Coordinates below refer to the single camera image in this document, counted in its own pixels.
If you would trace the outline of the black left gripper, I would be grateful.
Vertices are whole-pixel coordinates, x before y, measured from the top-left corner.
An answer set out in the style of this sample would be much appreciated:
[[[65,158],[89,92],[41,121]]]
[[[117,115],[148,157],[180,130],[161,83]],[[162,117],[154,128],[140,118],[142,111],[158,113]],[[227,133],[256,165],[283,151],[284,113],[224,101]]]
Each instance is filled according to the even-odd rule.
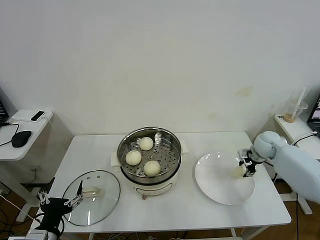
[[[76,195],[70,200],[66,198],[49,198],[48,193],[55,181],[53,177],[49,183],[42,186],[37,194],[40,200],[40,209],[44,213],[41,220],[41,229],[58,228],[64,215],[72,212],[71,206],[79,205],[83,200],[83,181],[81,180],[76,191]]]

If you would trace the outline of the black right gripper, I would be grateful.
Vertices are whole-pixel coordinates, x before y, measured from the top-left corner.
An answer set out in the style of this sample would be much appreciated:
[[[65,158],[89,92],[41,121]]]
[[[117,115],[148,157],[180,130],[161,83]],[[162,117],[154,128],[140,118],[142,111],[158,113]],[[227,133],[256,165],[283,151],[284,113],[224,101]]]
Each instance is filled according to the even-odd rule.
[[[238,166],[239,167],[246,167],[246,170],[243,174],[243,178],[250,178],[255,175],[256,173],[256,165],[259,163],[252,160],[250,157],[242,158],[239,160]]]

